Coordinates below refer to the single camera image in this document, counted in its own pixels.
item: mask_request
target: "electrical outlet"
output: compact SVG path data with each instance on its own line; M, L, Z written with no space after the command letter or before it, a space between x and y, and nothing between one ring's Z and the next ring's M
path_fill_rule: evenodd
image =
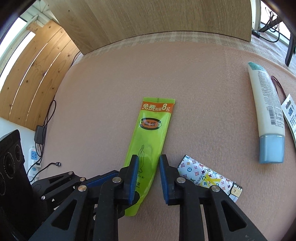
M37 154L37 151L34 147L32 147L30 150L29 150L29 159L28 159L28 166L29 168L35 163L37 162L39 159L39 156ZM39 170L41 169L41 164L40 165L34 165L29 173L28 173L28 177L29 177L29 180L32 180L32 178L39 172ZM37 181L39 179L39 174L35 177L34 181Z
M38 160L37 152L34 150L31 150L31 159L36 161Z

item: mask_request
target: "green tube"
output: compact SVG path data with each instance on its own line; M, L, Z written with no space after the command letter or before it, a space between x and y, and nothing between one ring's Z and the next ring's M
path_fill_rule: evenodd
M133 154L139 157L136 191L140 194L140 199L135 205L126 209L127 216L137 214L140 204L151 187L174 104L174 99L143 98L124 163L125 167L128 166Z

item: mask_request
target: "white lotion tube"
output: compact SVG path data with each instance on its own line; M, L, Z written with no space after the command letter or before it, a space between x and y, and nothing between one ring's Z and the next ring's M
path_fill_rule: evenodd
M285 124L278 94L270 76L262 66L249 62L248 70L258 121L259 163L282 163L285 150Z

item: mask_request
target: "orange label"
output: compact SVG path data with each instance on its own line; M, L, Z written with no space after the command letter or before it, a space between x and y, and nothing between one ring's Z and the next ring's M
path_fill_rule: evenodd
M155 103L155 102L146 102L142 103L142 110L148 110L153 112L173 112L174 104L172 103Z

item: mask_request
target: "wooden panel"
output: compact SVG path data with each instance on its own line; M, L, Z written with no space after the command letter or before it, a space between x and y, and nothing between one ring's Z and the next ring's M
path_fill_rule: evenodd
M0 92L0 116L8 120L10 109L19 85L44 45L61 29L54 21L49 21L41 28L26 46L13 65Z
M251 40L250 0L46 0L83 54L155 32L203 31Z
M76 45L70 41L52 64L36 92L25 127L35 130L37 125L43 125L49 104L78 52Z
M34 95L58 54L70 41L64 29L60 29L40 52L32 66L26 73L13 102L8 120L24 126Z
M32 22L32 23L30 23L30 25L27 27L27 30L30 30L31 32L33 32L33 33L37 33L37 31L39 30L39 29L41 29L42 27L40 26L40 25L38 25L37 23L35 23L35 22Z

